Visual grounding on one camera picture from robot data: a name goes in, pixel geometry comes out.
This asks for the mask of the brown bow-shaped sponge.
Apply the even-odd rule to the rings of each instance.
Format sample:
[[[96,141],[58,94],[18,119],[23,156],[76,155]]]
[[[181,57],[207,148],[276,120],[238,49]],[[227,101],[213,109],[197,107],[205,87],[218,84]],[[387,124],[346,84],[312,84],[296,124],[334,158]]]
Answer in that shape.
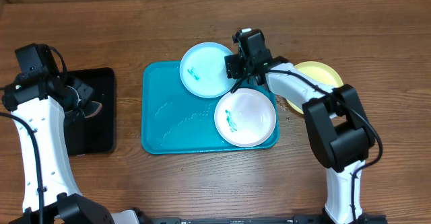
[[[96,116],[101,111],[101,109],[102,104],[100,102],[91,101],[83,109],[85,118],[92,118]]]

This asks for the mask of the yellow-green plate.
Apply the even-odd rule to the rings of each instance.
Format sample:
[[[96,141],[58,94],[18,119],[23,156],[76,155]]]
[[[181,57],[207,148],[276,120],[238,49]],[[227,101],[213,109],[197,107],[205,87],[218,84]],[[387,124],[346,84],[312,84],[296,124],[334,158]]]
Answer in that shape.
[[[295,65],[295,68],[297,71],[301,72],[307,77],[325,85],[331,85],[332,87],[341,87],[344,84],[341,77],[334,69],[320,62],[305,61]],[[299,89],[302,96],[308,96],[308,94],[311,93],[312,88],[309,87],[309,85],[305,84],[303,81],[297,78],[294,81],[300,84]],[[293,102],[288,100],[288,103],[297,112],[303,114],[302,104],[306,101],[297,100],[296,98],[298,97],[294,97],[295,101]]]

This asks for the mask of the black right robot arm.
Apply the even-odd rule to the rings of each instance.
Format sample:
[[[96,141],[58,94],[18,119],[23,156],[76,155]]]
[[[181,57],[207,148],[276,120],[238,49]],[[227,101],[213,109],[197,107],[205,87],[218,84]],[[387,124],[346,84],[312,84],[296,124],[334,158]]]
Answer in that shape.
[[[232,92],[253,78],[257,85],[302,109],[308,139],[327,175],[325,215],[330,223],[370,223],[360,206],[362,171],[383,155],[383,143],[369,123],[357,91],[350,85],[334,87],[301,73],[283,57],[269,55],[256,61],[243,54],[225,58]]]

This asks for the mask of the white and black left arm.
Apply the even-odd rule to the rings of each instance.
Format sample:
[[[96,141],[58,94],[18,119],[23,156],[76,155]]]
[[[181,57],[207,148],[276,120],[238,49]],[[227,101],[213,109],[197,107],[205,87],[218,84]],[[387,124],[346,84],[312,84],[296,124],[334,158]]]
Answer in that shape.
[[[23,215],[15,223],[144,223],[138,209],[110,213],[81,195],[65,144],[67,88],[57,76],[18,77],[4,88],[5,117],[18,130],[26,181]]]

